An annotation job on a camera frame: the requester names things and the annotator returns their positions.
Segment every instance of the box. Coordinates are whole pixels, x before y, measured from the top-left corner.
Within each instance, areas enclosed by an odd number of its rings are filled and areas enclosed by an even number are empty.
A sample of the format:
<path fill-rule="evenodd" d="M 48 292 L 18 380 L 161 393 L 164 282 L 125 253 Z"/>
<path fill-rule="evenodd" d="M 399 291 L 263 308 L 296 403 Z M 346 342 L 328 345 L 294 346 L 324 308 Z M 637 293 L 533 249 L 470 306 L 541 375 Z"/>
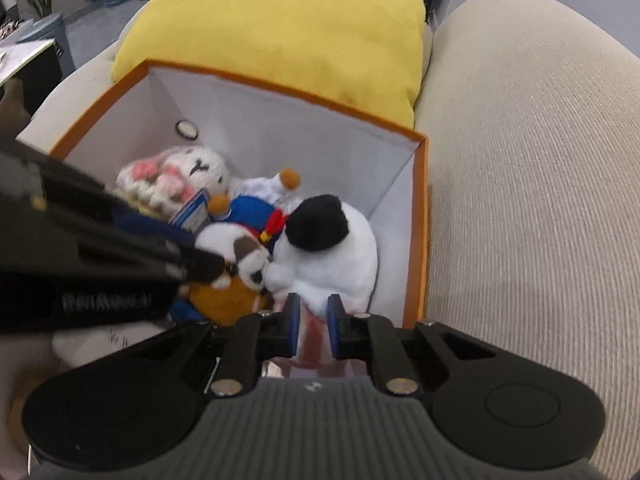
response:
<path fill-rule="evenodd" d="M 189 120 L 198 138 L 175 125 Z M 332 193 L 373 228 L 379 270 L 370 311 L 396 326 L 424 317 L 427 139 L 354 108 L 233 73 L 147 61 L 109 88 L 51 155 L 112 186 L 132 160 L 192 142 L 239 177 L 300 172 L 301 196 Z"/>

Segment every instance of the white tabletop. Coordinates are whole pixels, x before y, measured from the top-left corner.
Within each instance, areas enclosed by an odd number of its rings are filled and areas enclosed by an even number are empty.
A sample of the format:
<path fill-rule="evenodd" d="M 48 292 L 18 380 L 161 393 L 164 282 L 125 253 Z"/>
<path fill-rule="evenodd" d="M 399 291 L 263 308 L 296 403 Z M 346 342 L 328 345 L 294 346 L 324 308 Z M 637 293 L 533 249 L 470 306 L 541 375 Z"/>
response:
<path fill-rule="evenodd" d="M 53 44 L 53 40 L 42 40 L 0 47 L 0 86 Z"/>

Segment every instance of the blue and white tag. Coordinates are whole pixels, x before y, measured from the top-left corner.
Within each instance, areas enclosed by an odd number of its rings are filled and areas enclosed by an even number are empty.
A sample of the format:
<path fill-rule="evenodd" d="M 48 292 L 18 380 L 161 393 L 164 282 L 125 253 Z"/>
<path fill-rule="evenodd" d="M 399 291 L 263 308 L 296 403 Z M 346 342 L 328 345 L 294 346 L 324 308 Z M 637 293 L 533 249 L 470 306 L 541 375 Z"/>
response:
<path fill-rule="evenodd" d="M 209 211 L 207 211 L 208 203 L 209 192 L 203 188 L 169 220 L 169 224 L 197 235 L 211 223 Z"/>

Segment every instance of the gray floor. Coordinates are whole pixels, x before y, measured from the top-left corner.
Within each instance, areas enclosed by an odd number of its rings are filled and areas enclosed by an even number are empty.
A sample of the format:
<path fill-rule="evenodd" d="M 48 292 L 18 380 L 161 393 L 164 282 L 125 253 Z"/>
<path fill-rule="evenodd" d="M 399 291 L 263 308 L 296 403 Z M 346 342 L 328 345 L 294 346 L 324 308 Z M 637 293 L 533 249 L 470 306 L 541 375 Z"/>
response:
<path fill-rule="evenodd" d="M 69 23 L 66 35 L 76 68 L 116 41 L 127 22 L 145 3 L 141 0 L 129 0 L 117 7 L 99 7 Z"/>

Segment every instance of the sofa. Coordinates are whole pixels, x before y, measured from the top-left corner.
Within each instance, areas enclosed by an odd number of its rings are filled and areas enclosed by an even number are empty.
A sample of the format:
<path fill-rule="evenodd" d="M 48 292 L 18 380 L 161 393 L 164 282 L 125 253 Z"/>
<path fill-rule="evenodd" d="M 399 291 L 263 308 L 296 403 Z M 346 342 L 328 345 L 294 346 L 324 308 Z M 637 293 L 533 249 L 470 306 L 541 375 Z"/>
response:
<path fill-rule="evenodd" d="M 19 140 L 50 150 L 109 87 L 118 45 Z M 428 316 L 588 384 L 607 414 L 592 461 L 625 480 L 640 468 L 640 59 L 553 0 L 469 0 L 425 52 Z M 49 358 L 30 337 L 0 339 L 0 408 L 20 348 Z M 0 428 L 0 474 L 20 460 Z"/>

